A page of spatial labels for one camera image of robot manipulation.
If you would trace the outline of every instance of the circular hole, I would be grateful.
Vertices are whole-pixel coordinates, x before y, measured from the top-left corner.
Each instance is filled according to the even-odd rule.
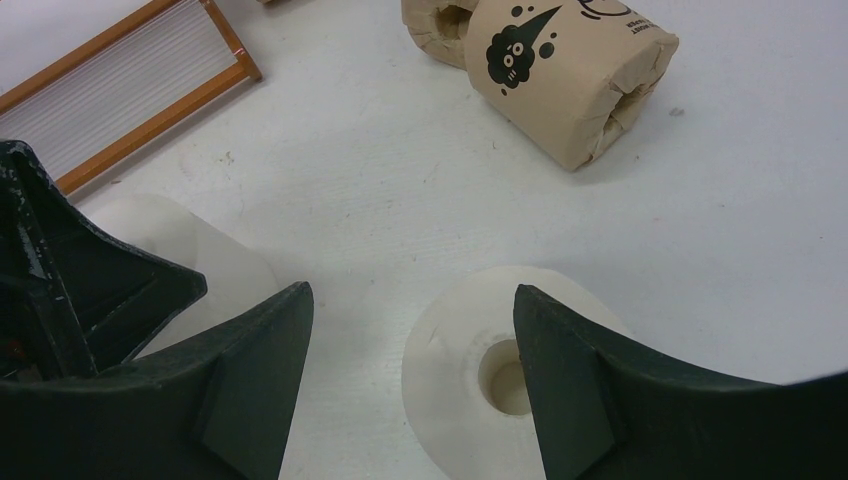
[[[464,8],[450,5],[436,14],[436,28],[448,40],[458,40],[468,32],[468,21],[471,12]]]
[[[515,416],[530,413],[530,397],[514,338],[498,342],[486,351],[478,380],[483,396],[499,412]]]

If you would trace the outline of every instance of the black plastic bracket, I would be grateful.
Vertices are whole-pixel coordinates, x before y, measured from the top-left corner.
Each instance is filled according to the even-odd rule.
[[[89,222],[27,144],[0,142],[0,378],[93,377],[205,294],[203,275]]]
[[[514,323],[550,480],[848,478],[848,373],[788,386],[724,375],[532,286]]]
[[[91,224],[0,142],[0,479],[276,480],[312,331],[297,283],[132,361],[203,276]]]

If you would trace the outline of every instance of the white table surface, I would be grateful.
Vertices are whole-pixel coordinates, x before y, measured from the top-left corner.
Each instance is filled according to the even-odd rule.
[[[280,478],[443,479],[406,423],[404,343],[441,290],[495,265],[557,269],[707,368],[848,367],[845,2],[631,1],[681,48],[633,131],[576,174],[417,50],[399,0],[219,3],[266,80],[74,200],[168,196],[312,284]]]

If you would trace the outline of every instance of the hole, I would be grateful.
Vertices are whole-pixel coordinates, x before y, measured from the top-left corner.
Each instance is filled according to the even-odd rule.
[[[514,338],[492,345],[483,355],[477,375],[483,396],[497,411],[515,416],[530,413],[530,397]]]
[[[612,112],[610,112],[610,116],[607,118],[607,123],[604,124],[604,133],[620,128],[620,119],[626,118],[631,113],[638,113],[631,112],[631,110],[637,108],[636,104],[642,99],[642,97],[645,96],[647,90],[647,85],[639,85],[633,89],[632,92],[625,93],[618,100],[618,103],[615,104],[615,108],[612,109]]]
[[[468,21],[471,11],[450,5],[436,13],[436,28],[442,37],[448,40],[459,40],[468,32]]]

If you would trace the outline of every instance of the dark green plastic part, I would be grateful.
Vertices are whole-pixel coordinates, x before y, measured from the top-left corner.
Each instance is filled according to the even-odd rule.
[[[848,373],[788,386],[724,375],[532,286],[514,322],[549,480],[848,478]]]
[[[276,480],[312,330],[296,283],[134,360],[203,275],[91,224],[0,141],[0,480]]]

